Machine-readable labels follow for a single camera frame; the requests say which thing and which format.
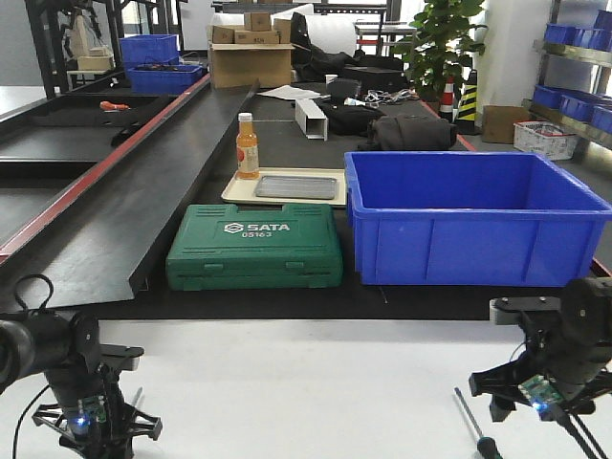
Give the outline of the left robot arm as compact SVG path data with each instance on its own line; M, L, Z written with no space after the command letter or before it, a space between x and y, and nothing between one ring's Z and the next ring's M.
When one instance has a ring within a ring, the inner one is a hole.
M33 414L38 426L58 433L62 447L83 458L130 458L136 436L157 440L160 418L123 398L122 371L133 371L141 347L102 344L98 320L80 311L55 312L45 303L1 316L1 387L43 374L55 402Z

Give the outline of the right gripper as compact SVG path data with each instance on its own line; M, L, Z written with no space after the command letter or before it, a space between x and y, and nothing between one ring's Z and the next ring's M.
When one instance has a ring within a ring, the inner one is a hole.
M560 330L561 300L554 296L499 297L490 301L490 320L496 325L516 325L524 333L524 351L495 368L469 377L473 397L490 394L493 422L503 422L517 404L533 408L542 421L567 421L568 412L593 414L595 400L611 394L611 372L604 368L577 394L562 394L552 372L561 361L555 332Z

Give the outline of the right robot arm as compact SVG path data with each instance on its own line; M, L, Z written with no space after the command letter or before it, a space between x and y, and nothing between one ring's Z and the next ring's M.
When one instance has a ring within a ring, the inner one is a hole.
M593 400L611 392L611 279L570 281L557 296L499 297L490 319L518 325L525 335L519 357L470 375L472 396L490 394L490 412L504 421L517 404L543 421L590 414Z

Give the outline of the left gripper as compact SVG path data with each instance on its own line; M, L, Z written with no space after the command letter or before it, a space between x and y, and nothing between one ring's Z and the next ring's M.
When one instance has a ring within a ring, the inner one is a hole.
M101 360L90 372L83 362L71 362L45 372L57 404L41 404L32 415L36 426L67 432L61 445L129 445L134 437L157 441L161 417L127 404L120 390L120 372L133 371L144 349L103 344Z

